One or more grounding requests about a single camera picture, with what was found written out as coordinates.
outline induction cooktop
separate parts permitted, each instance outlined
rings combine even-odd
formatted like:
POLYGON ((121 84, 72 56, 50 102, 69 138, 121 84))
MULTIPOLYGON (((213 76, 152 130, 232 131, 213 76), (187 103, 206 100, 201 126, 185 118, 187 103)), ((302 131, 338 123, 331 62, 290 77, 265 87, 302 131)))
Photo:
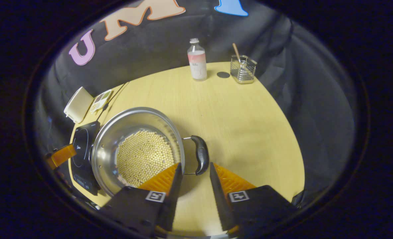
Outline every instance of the induction cooktop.
POLYGON ((98 194, 100 186, 93 174, 91 164, 92 145, 101 125, 98 121, 77 127, 72 145, 77 154, 71 158, 72 178, 93 195, 98 194))

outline wire utensil holder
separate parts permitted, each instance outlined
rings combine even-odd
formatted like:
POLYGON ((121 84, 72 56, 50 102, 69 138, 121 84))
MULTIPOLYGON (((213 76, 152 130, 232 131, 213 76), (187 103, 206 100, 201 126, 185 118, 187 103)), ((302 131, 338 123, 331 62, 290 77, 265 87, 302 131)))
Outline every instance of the wire utensil holder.
POLYGON ((240 55, 240 59, 241 62, 239 62, 236 55, 232 55, 230 75, 239 84, 253 83, 257 62, 245 55, 240 55))

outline beige letter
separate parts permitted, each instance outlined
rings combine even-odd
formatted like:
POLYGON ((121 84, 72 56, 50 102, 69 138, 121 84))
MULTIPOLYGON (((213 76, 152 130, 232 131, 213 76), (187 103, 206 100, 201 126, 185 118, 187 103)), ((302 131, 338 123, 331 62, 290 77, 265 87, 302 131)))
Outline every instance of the beige letter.
POLYGON ((119 25, 119 21, 139 25, 148 8, 151 10, 148 20, 167 18, 186 11, 185 8, 177 5, 176 0, 145 0, 135 8, 119 9, 100 21, 105 22, 107 28, 105 40, 112 40, 127 30, 126 26, 119 25))

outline black coaster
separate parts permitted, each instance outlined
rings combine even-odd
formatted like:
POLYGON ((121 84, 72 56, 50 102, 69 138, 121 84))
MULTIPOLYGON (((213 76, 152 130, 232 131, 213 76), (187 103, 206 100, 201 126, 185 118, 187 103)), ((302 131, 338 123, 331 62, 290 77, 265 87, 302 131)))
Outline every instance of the black coaster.
POLYGON ((228 78, 230 76, 230 74, 227 72, 221 71, 221 72, 217 73, 217 76, 221 77, 221 78, 228 78))

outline pot handle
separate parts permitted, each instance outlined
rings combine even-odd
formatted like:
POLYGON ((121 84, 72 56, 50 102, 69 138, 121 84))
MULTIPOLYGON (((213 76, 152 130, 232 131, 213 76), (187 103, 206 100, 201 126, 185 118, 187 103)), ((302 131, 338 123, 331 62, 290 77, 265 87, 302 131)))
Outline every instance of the pot handle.
POLYGON ((201 137, 196 135, 192 135, 191 137, 183 139, 192 139, 192 141, 195 143, 195 153, 196 159, 198 160, 198 168, 196 169, 194 174, 197 176, 203 174, 205 171, 207 171, 208 165, 210 164, 207 144, 201 137))

